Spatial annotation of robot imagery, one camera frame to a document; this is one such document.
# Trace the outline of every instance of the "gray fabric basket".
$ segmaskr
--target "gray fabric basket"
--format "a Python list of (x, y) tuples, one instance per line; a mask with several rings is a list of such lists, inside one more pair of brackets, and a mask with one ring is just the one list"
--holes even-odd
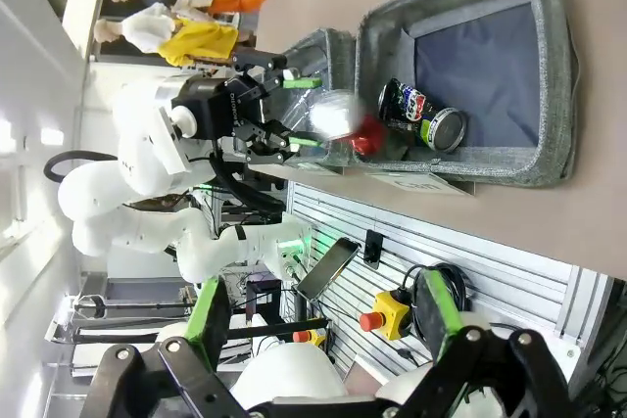
[(380, 90), (392, 76), (403, 75), (403, 64), (408, 62), (403, 57), (407, 52), (399, 46), (400, 31), (419, 38), (525, 3), (530, 5), (537, 34), (537, 145), (459, 147), (446, 155), (416, 146), (407, 161), (369, 162), (354, 154), (352, 164), (373, 171), (433, 172), (449, 179), (517, 186), (544, 186), (567, 178), (574, 154), (571, 61), (575, 58), (561, 0), (390, 0), (368, 13), (360, 25), (355, 89), (376, 114)]
[[(284, 53), (289, 67), (303, 76), (322, 78), (323, 86), (315, 90), (279, 89), (264, 99), (267, 116), (279, 119), (293, 130), (308, 129), (308, 114), (315, 97), (327, 90), (353, 90), (355, 85), (355, 38), (348, 32), (319, 29)], [(352, 149), (343, 142), (331, 142), (326, 148), (303, 148), (299, 157), (286, 165), (306, 167), (307, 163), (347, 166), (353, 159)]]

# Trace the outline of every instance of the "bolt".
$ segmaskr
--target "bolt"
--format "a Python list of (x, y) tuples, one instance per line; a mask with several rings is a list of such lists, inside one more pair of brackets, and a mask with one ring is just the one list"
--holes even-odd
[(523, 333), (518, 337), (518, 342), (523, 346), (529, 345), (531, 343), (531, 335), (529, 335), (528, 333)]
[(180, 343), (179, 342), (169, 342), (168, 345), (166, 346), (166, 349), (169, 352), (177, 352), (180, 349)]
[(470, 330), (468, 333), (466, 333), (466, 339), (470, 342), (478, 342), (480, 338), (481, 332), (479, 332), (479, 330)]
[(391, 406), (383, 410), (383, 418), (394, 418), (398, 412), (399, 408), (397, 406)]

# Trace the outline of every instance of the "orange clothing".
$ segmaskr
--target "orange clothing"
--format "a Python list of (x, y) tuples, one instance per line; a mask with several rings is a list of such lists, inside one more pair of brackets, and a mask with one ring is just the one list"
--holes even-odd
[(214, 0), (207, 9), (209, 14), (224, 14), (228, 12), (241, 12), (252, 14), (258, 12), (265, 0)]

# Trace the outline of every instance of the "table surface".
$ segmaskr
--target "table surface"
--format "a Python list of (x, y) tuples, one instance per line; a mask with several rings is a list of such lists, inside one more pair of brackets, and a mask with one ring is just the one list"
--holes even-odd
[[(267, 0), (258, 48), (282, 52), (320, 27), (355, 34), (386, 0)], [(474, 198), (405, 192), (351, 169), (320, 176), (255, 169), (539, 255), (627, 278), (627, 4), (564, 0), (582, 68), (573, 177), (554, 188), (477, 185)]]

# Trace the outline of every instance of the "black can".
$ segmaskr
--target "black can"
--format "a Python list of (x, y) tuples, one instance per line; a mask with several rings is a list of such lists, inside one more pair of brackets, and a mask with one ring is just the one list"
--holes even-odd
[(455, 108), (445, 108), (396, 78), (392, 78), (379, 95), (379, 117), (393, 127), (406, 122), (429, 148), (439, 152), (453, 151), (466, 130), (464, 115)]

